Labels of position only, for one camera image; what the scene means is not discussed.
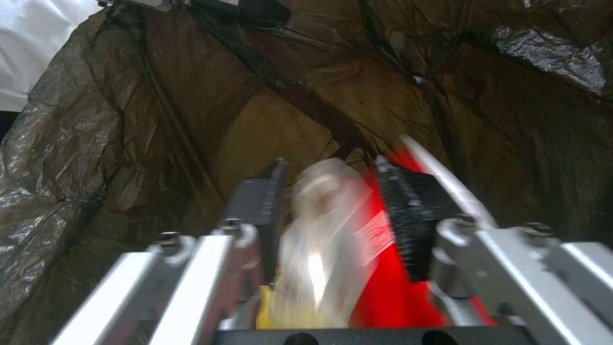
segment trash bag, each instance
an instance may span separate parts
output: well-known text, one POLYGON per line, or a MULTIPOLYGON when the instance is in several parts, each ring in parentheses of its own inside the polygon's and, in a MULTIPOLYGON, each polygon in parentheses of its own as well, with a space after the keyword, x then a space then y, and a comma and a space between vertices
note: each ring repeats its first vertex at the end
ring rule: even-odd
POLYGON ((115 5, 0 147, 0 343, 47 343, 122 252, 207 234, 276 157, 358 171, 409 134, 502 226, 613 244, 605 0, 284 0, 285 24, 115 5))

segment screw hole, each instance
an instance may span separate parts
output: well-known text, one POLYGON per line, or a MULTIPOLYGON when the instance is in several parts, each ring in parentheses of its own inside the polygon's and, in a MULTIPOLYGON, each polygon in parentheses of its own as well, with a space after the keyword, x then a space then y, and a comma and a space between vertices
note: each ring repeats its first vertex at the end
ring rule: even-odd
POLYGON ((454 337, 443 331, 428 331, 422 337, 422 345, 459 345, 454 337))
POLYGON ((288 336, 283 345, 319 345, 319 342, 309 333, 300 332, 288 336))

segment screw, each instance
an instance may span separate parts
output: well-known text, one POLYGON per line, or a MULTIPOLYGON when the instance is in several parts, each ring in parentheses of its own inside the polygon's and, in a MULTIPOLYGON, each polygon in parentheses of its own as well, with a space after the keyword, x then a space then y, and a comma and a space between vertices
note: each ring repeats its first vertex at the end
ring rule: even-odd
POLYGON ((157 243, 159 244, 162 252, 167 255, 174 255, 179 250, 179 233, 175 231, 168 231, 159 234, 157 243))
POLYGON ((473 215, 461 213, 455 216, 455 224, 461 234, 468 235, 474 232, 477 221, 473 215))
POLYGON ((526 223, 523 225, 524 235, 533 246, 544 247, 549 238, 553 237, 551 227, 543 223, 526 223))
POLYGON ((226 235, 239 235, 241 221, 238 218, 226 218, 219 222, 217 227, 226 235))

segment plastic wrapper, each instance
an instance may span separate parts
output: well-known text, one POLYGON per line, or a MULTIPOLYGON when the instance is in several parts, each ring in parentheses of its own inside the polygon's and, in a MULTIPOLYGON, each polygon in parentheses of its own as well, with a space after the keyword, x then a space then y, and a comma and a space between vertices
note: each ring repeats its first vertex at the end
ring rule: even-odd
POLYGON ((357 236, 370 188, 337 158, 306 169, 295 188, 270 318, 283 328, 347 327, 375 265, 357 236))
POLYGON ((283 25, 107 9, 0 147, 0 343, 47 343, 121 252, 204 235, 276 157, 409 134, 502 226, 611 245, 608 1, 294 1, 283 25))

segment white cloth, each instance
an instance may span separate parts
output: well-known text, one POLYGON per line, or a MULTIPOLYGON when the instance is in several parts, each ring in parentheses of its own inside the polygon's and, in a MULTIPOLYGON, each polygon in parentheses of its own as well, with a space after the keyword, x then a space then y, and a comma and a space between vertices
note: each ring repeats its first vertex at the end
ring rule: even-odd
POLYGON ((99 10, 95 0, 0 1, 0 110, 25 107, 51 58, 99 10))

